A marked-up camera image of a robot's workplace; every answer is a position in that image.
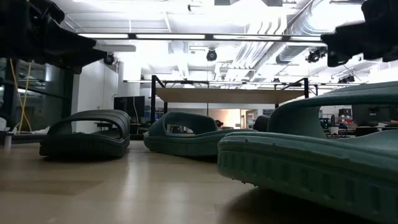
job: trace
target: wooden floor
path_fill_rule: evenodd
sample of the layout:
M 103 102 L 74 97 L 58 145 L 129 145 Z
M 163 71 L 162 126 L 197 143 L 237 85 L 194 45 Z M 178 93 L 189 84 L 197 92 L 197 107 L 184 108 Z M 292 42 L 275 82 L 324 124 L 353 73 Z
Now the wooden floor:
M 51 161 L 39 145 L 0 150 L 0 223 L 335 223 L 356 217 L 220 176 L 213 161 L 132 142 L 114 161 Z

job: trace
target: slide sandal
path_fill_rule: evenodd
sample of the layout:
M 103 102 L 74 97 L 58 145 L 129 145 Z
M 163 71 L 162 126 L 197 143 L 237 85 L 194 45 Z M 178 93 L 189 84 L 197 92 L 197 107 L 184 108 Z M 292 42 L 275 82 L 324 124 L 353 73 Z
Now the slide sandal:
M 72 133 L 74 121 L 104 121 L 116 128 L 91 134 Z M 130 144 L 130 117 L 119 110 L 75 113 L 53 125 L 40 143 L 41 156 L 122 157 Z
M 167 132 L 167 125 L 189 128 L 193 134 Z M 175 156 L 217 156 L 217 143 L 226 134 L 250 130 L 217 130 L 213 118 L 198 114 L 171 111 L 164 114 L 144 133 L 145 146 L 154 152 Z
M 398 223 L 398 130 L 333 140 L 320 126 L 320 106 L 357 104 L 398 104 L 398 82 L 352 86 L 277 108 L 269 133 L 232 133 L 220 141 L 220 174 Z

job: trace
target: dark green slide sandal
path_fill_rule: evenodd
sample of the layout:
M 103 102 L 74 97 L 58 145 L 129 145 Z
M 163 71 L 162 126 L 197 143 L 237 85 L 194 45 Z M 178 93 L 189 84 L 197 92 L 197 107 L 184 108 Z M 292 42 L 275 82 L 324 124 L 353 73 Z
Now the dark green slide sandal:
M 398 105 L 398 82 L 352 86 L 277 108 L 269 133 L 218 144 L 221 175 L 381 223 L 398 223 L 398 130 L 327 139 L 326 105 Z
M 184 126 L 193 134 L 167 132 L 167 125 Z M 226 134 L 247 130 L 217 130 L 213 118 L 178 111 L 168 112 L 157 120 L 144 134 L 144 144 L 154 152 L 175 156 L 217 156 L 217 143 Z

